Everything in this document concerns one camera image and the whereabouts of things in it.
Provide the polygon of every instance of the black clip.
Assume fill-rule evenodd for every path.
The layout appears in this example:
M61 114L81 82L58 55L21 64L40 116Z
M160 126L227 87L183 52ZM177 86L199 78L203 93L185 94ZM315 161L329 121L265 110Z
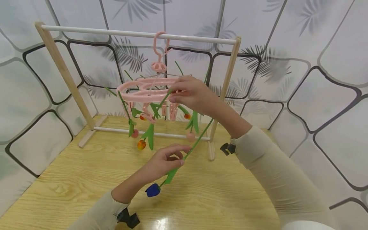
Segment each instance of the black clip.
M117 221L126 223L131 229L135 228L141 222L137 216L137 213L134 213L131 216L129 215L128 208L123 209L123 211L117 215Z
M220 150L225 153L226 156L235 153L235 149L236 146L229 143L223 144L220 148Z

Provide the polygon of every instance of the left hand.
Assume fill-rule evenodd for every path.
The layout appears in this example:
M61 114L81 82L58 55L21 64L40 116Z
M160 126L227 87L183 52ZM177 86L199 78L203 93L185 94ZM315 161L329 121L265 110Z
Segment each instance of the left hand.
M146 184L152 183L169 171L183 166L183 154L180 151L188 153L191 148L189 145L172 144L159 149L136 173Z

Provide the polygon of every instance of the hand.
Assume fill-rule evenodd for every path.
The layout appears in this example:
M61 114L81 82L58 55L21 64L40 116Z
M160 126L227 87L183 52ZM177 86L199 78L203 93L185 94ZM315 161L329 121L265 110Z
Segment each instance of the hand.
M188 153L190 149L191 146L189 145L179 144L172 144L159 149L136 174L139 175L144 183L152 183L165 176L169 171L183 166L183 154L180 151Z
M201 80L192 76L179 77L170 90L170 102L183 104L215 119L219 107L224 104Z

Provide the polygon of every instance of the blue felt tulip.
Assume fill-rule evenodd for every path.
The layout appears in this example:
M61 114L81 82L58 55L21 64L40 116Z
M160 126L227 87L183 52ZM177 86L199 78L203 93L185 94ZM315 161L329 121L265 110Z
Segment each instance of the blue felt tulip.
M160 194L160 191L161 189L158 184L151 184L151 186L149 186L145 192L147 193L148 197L155 197Z

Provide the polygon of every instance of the wooden table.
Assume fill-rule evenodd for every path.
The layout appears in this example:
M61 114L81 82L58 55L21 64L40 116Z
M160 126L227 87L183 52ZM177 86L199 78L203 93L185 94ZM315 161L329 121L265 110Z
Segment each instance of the wooden table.
M148 127L147 121L138 119L137 123L139 130ZM155 132L185 134L185 125L158 121ZM127 122L122 117L109 117L102 126L127 128ZM81 149L78 142L86 132L84 128L4 214L1 230L66 229L153 154L148 144L139 151L138 139L103 131ZM276 211L258 181L236 156L219 150L228 141L229 135L219 126L215 161L208 161L207 142L201 141L158 196L148 198L145 188L140 191L129 206L129 212L137 212L141 220L135 229L279 229ZM186 140L155 137L154 150L171 143L188 144ZM116 229L128 227L119 223Z

